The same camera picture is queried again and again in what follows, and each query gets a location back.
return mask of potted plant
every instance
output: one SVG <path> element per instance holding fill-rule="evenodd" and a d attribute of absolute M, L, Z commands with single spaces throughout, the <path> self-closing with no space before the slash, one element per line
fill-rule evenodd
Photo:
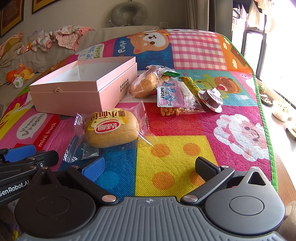
<path fill-rule="evenodd" d="M 266 90 L 267 90 L 267 87 L 265 85 L 264 82 L 261 82 L 259 85 L 258 85 L 258 89 L 259 89 L 259 93 L 264 95 L 266 93 Z"/>
<path fill-rule="evenodd" d="M 272 102 L 271 100 L 268 98 L 268 96 L 265 94 L 267 91 L 267 86 L 264 82 L 260 82 L 258 84 L 258 89 L 259 89 L 259 93 L 260 93 L 260 99 L 261 102 L 267 106 L 272 106 Z"/>
<path fill-rule="evenodd" d="M 289 111 L 290 103 L 286 102 L 283 98 L 279 98 L 278 101 L 274 100 L 272 107 L 272 114 L 280 121 L 286 122 L 291 116 Z"/>

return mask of pink box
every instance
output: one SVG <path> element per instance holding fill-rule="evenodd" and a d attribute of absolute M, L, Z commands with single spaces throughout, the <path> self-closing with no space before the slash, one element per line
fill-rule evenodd
<path fill-rule="evenodd" d="M 76 116 L 114 108 L 136 78 L 136 57 L 84 59 L 37 80 L 30 90 L 37 111 Z"/>

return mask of hanging clothes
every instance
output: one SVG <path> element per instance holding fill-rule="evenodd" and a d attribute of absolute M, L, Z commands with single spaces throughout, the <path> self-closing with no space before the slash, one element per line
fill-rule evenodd
<path fill-rule="evenodd" d="M 259 0 L 258 7 L 262 9 L 262 13 L 266 15 L 265 33 L 270 33 L 276 29 L 276 22 L 273 18 L 274 3 L 269 0 Z"/>
<path fill-rule="evenodd" d="M 251 3 L 253 2 L 253 0 L 235 0 L 233 1 L 233 8 L 242 8 L 242 6 L 244 6 L 244 9 L 246 11 L 246 13 L 249 13 L 249 9 L 251 6 Z"/>
<path fill-rule="evenodd" d="M 239 12 L 240 12 L 240 15 L 241 15 L 241 19 L 246 21 L 247 20 L 247 12 L 246 12 L 243 5 L 242 5 L 241 9 L 239 10 Z"/>
<path fill-rule="evenodd" d="M 249 14 L 247 17 L 247 24 L 249 27 L 260 27 L 260 21 L 264 17 L 262 13 L 259 12 L 255 2 L 251 0 L 251 5 L 249 9 Z"/>

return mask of cartoon sheep print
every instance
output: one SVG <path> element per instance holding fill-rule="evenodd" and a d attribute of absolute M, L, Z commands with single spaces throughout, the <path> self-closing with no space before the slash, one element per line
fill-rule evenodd
<path fill-rule="evenodd" d="M 243 115 L 221 115 L 216 121 L 215 137 L 228 145 L 231 150 L 242 155 L 248 161 L 269 160 L 269 151 L 264 128 L 254 125 Z"/>

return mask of cartoon character print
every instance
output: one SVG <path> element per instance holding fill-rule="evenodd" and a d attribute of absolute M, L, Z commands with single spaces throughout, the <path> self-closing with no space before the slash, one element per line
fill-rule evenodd
<path fill-rule="evenodd" d="M 241 92 L 241 87 L 237 82 L 229 77 L 211 77 L 208 74 L 204 74 L 204 79 L 196 79 L 194 82 L 202 89 L 216 88 L 221 93 L 221 98 L 227 99 L 227 94 L 236 94 Z"/>
<path fill-rule="evenodd" d="M 264 128 L 254 125 L 243 115 L 221 115 L 216 121 L 215 137 L 228 145 L 231 150 L 248 161 L 269 160 L 269 150 Z"/>
<path fill-rule="evenodd" d="M 134 54 L 143 53 L 147 50 L 164 50 L 170 43 L 168 32 L 164 29 L 145 31 L 127 36 L 127 38 L 130 39 L 131 44 L 134 46 Z"/>
<path fill-rule="evenodd" d="M 16 103 L 15 106 L 14 106 L 14 108 L 12 110 L 10 110 L 9 112 L 7 112 L 6 115 L 2 116 L 2 118 L 0 119 L 0 130 L 6 124 L 6 122 L 8 122 L 9 115 L 12 114 L 12 113 L 14 113 L 19 107 L 20 107 L 20 104 L 19 103 Z"/>
<path fill-rule="evenodd" d="M 29 92 L 27 95 L 27 99 L 23 105 L 20 105 L 20 103 L 16 103 L 12 110 L 8 111 L 4 116 L 2 116 L 2 118 L 0 119 L 0 139 L 33 105 L 33 100 Z"/>
<path fill-rule="evenodd" d="M 240 74 L 240 76 L 246 80 L 246 84 L 252 88 L 253 92 L 256 93 L 256 90 L 255 90 L 255 84 L 254 84 L 254 80 L 253 78 L 249 78 L 247 75 L 245 74 Z"/>

